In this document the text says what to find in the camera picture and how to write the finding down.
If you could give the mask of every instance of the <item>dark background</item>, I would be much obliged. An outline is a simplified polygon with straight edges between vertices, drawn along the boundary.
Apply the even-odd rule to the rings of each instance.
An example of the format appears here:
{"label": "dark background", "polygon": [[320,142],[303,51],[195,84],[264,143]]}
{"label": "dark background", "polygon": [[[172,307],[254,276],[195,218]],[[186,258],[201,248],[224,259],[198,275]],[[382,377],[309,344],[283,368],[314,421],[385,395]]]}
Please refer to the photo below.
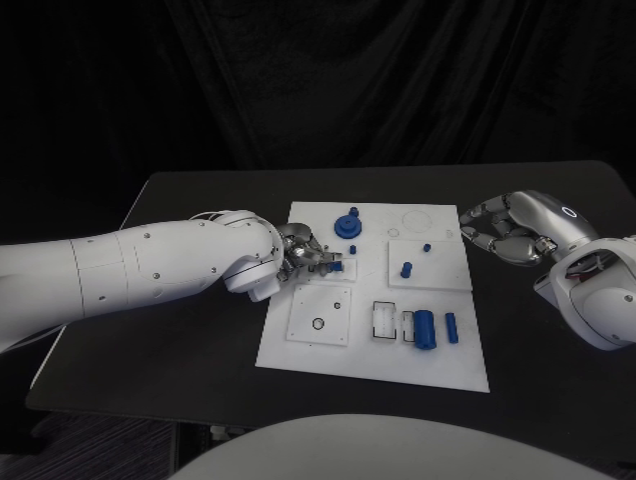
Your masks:
{"label": "dark background", "polygon": [[636,194],[636,0],[0,1],[0,243],[118,228],[157,171],[581,159]]}

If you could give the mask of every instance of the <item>black table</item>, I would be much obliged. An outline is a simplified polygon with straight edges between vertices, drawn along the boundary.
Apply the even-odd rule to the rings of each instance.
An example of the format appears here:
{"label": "black table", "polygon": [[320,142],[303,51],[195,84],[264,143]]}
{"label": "black table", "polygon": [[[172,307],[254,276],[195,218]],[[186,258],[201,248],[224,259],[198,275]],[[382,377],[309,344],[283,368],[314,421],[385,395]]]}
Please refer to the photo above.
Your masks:
{"label": "black table", "polygon": [[[600,234],[636,234],[636,199],[598,162],[160,173],[126,227],[251,209],[274,224],[291,201],[456,204],[536,189]],[[68,327],[28,398],[35,409],[263,427],[375,413],[467,426],[570,455],[636,462],[636,346],[591,347],[534,293],[548,271],[467,248],[490,394],[255,367],[268,302],[218,282],[199,296]]]}

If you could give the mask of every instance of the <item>floor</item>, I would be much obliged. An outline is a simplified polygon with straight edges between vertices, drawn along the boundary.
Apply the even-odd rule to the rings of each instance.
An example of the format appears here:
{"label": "floor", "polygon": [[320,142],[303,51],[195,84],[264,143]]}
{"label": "floor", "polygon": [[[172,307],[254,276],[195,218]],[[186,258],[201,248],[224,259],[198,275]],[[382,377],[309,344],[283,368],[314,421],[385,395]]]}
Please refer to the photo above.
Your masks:
{"label": "floor", "polygon": [[[121,417],[52,413],[33,434],[49,440],[38,456],[0,455],[0,480],[163,480],[202,451],[242,432]],[[573,458],[622,480],[636,470]]]}

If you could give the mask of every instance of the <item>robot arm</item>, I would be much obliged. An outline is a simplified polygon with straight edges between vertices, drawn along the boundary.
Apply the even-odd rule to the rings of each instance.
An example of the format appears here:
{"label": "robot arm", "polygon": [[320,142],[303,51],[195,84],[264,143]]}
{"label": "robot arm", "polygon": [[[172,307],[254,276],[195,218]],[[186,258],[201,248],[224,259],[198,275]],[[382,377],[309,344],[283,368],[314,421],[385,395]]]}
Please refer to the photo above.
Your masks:
{"label": "robot arm", "polygon": [[[492,215],[499,237],[469,224]],[[636,343],[636,236],[598,239],[574,209],[539,192],[515,192],[461,215],[470,241],[513,265],[557,262],[535,290],[573,330],[603,350]]]}
{"label": "robot arm", "polygon": [[303,265],[330,263],[310,228],[250,211],[95,237],[0,246],[0,353],[43,329],[202,292],[224,278],[258,302]]}

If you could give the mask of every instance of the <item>robotic hand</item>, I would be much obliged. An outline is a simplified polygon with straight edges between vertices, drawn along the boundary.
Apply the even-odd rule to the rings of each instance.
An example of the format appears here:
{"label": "robotic hand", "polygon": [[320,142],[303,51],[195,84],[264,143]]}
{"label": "robotic hand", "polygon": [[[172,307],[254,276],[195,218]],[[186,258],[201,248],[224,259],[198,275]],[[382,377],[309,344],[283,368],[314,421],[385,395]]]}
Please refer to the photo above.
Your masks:
{"label": "robotic hand", "polygon": [[276,228],[245,210],[0,246],[0,353],[49,327],[195,295],[221,277],[258,302],[300,267],[340,257],[307,225]]}
{"label": "robotic hand", "polygon": [[[483,216],[499,237],[469,225]],[[614,350],[636,343],[636,236],[598,239],[577,211],[534,190],[493,198],[460,223],[467,239],[513,265],[557,262],[534,289],[591,345]]]}

